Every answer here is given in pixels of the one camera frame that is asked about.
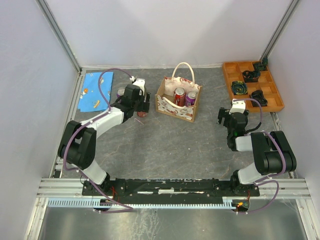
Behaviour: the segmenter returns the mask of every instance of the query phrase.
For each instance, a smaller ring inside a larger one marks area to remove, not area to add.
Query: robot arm
[[[220,108],[218,123],[227,128],[227,145],[234,152],[253,152],[254,162],[236,171],[233,176],[238,184],[248,185],[269,174],[282,171],[283,164],[279,152],[269,136],[263,132],[253,132],[246,135],[248,114],[245,101],[232,101],[232,108]],[[272,131],[269,134],[279,146],[285,159],[285,173],[294,171],[297,167],[296,157],[282,131]]]
[[[58,148],[58,156],[63,158],[71,136],[81,126],[86,125],[72,141],[66,161],[78,167],[89,179],[102,188],[109,189],[110,175],[95,161],[96,141],[103,133],[131,118],[134,112],[149,112],[150,93],[146,92],[145,80],[138,78],[125,88],[123,96],[111,104],[111,109],[85,121],[70,121],[66,125]]]

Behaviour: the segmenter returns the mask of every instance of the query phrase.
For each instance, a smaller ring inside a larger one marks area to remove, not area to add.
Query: gray floor
[[[227,129],[217,124],[219,108],[230,107],[221,68],[194,69],[196,83],[203,86],[194,123],[155,111],[154,95],[163,77],[171,77],[173,69],[128,71],[146,80],[147,90],[151,92],[150,113],[145,118],[134,115],[98,139],[95,159],[111,178],[228,179],[235,170],[253,162],[251,152],[232,152],[228,148]],[[188,69],[179,69],[176,76],[191,79]],[[111,102],[116,99],[117,89],[128,83],[127,75],[114,73]],[[75,120],[86,120],[96,114],[98,112],[78,111]],[[259,113],[251,113],[248,127],[255,127],[259,117]],[[263,114],[260,130],[274,130],[269,113]],[[79,175],[66,172],[62,177],[78,178]]]
[[[251,200],[252,209],[266,204]],[[98,214],[87,208],[48,207],[40,240],[306,240],[295,200],[236,215],[218,209],[137,209]]]

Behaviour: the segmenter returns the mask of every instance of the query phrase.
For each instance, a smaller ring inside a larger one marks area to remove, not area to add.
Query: wooden tray
[[[246,83],[248,88],[248,94],[245,95],[234,95],[231,83],[233,81],[242,81],[244,82],[244,77],[242,73],[246,70],[253,71],[253,64],[257,63],[257,61],[239,61],[239,62],[225,62],[222,66],[224,80],[226,87],[228,89],[228,93],[230,99],[248,99],[249,95],[255,90],[262,90],[264,97],[268,101],[267,106],[263,106],[262,110],[264,112],[279,112],[281,111],[285,105],[281,99],[277,86],[272,78],[270,70],[268,66],[266,67],[267,71],[261,71],[261,76],[258,79],[258,82]],[[246,109],[252,113],[258,113],[259,107],[252,106],[252,101],[245,101]]]

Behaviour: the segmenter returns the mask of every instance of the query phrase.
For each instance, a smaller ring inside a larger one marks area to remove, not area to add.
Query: aluminum frame
[[[76,57],[74,56],[68,41],[64,35],[64,33],[62,32],[62,30],[60,29],[59,25],[57,24],[57,21],[52,13],[52,11],[50,10],[50,7],[47,3],[46,0],[35,0],[41,11],[44,14],[44,17],[46,18],[46,20],[48,21],[48,23],[50,24],[51,29],[53,30],[54,34],[56,35],[56,37],[58,38],[58,41],[60,42],[62,48],[65,50],[65,53],[67,54],[67,56],[69,57],[70,61],[72,62],[74,68],[80,72],[81,71],[81,66],[78,63],[78,60],[76,59]]]
[[[55,33],[59,42],[61,43],[62,48],[65,50],[66,54],[70,58],[73,66],[79,72],[79,76],[74,87],[73,97],[68,111],[67,119],[65,122],[65,124],[67,124],[68,121],[74,119],[75,117],[77,105],[79,102],[80,91],[83,86],[84,77],[87,71],[86,69],[82,70],[81,66],[79,65],[67,42],[67,39],[65,38],[61,29],[59,28],[46,0],[36,0],[36,2],[39,4],[40,9],[42,10],[53,32]],[[281,33],[286,27],[290,17],[292,16],[299,2],[300,0],[291,1],[276,30],[271,36],[268,45],[263,51],[261,59],[265,56],[268,56],[271,53],[273,47],[277,43],[277,40],[279,39]],[[88,70],[98,71],[99,68],[88,68]],[[277,130],[281,130],[278,115],[276,113],[271,113],[271,116],[273,118],[275,128]],[[55,158],[50,172],[51,177],[54,175],[55,171],[62,170],[62,163],[63,162],[59,157]],[[279,181],[280,184],[280,191],[277,198],[296,199],[300,217],[302,219],[304,230],[308,239],[318,240],[320,239],[320,222],[317,217],[313,202],[311,200],[307,184],[304,179],[295,179],[295,173],[289,173],[289,175],[291,177],[290,179],[277,179],[277,181]],[[275,187],[272,186],[272,184],[266,184],[264,185],[264,187],[260,188],[261,196],[252,198],[270,199],[272,198],[274,191]],[[77,199],[101,198],[99,196],[82,196],[81,192],[82,185],[79,179],[43,178],[39,187],[39,191],[37,193],[37,197],[30,216],[30,221],[24,239],[38,239],[49,199],[53,196],[59,196],[61,198],[67,198],[68,196],[72,196],[73,198]],[[241,197],[224,197],[223,199],[241,199]]]
[[[265,47],[260,60],[264,57],[268,57],[271,51],[274,49],[274,46],[276,45],[279,37],[281,36],[282,32],[287,26],[287,23],[289,22],[291,16],[295,12],[300,0],[292,0],[290,4],[288,5],[283,17],[281,18],[278,26],[276,27],[274,33],[272,34],[267,46]]]

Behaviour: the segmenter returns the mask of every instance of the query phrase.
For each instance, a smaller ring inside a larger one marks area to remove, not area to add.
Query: blue cloth
[[[78,103],[78,109],[83,113],[104,111],[108,108],[108,105],[101,96],[98,88],[98,78],[100,74],[101,72],[93,72],[85,75]],[[106,72],[102,76],[100,85],[105,98],[109,102],[113,78],[113,72]]]

